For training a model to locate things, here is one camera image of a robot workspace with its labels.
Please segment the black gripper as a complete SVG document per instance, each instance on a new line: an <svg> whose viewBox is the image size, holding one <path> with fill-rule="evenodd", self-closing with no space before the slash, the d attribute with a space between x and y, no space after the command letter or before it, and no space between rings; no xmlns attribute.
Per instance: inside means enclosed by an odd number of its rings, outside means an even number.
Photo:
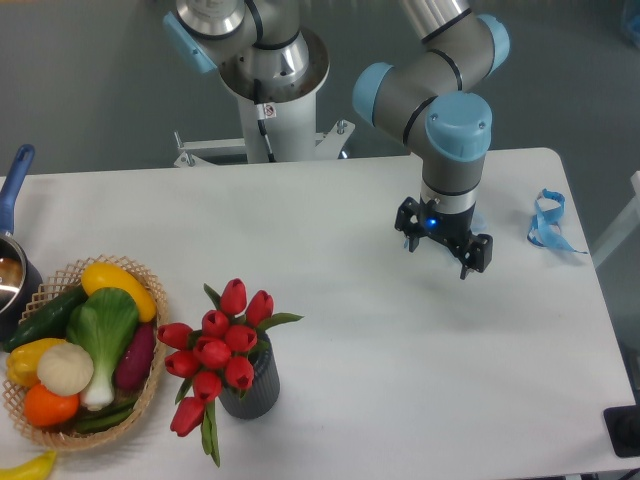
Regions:
<svg viewBox="0 0 640 480"><path fill-rule="evenodd" d="M413 253L424 237L446 247L461 264L460 279L470 271L483 273L492 261L493 237L474 234L471 220L475 207L454 214L436 210L433 200L425 203L407 197L398 207L394 228L405 236L404 248Z"/></svg>

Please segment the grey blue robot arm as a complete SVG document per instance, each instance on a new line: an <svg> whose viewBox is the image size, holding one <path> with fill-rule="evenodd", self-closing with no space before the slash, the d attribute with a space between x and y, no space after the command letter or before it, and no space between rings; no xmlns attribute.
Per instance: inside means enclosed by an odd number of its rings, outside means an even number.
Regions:
<svg viewBox="0 0 640 480"><path fill-rule="evenodd" d="M410 249L422 238L445 246L463 273L482 272L493 240L471 229L492 136L492 112L473 87L508 57L494 17L465 1L405 1L423 45L412 64L368 66L352 105L376 129L422 160L421 193L398 208L395 227ZM303 27L295 1L179 1L163 26L197 71L219 73L236 97L252 163L315 158L316 94L329 71L322 40Z"/></svg>

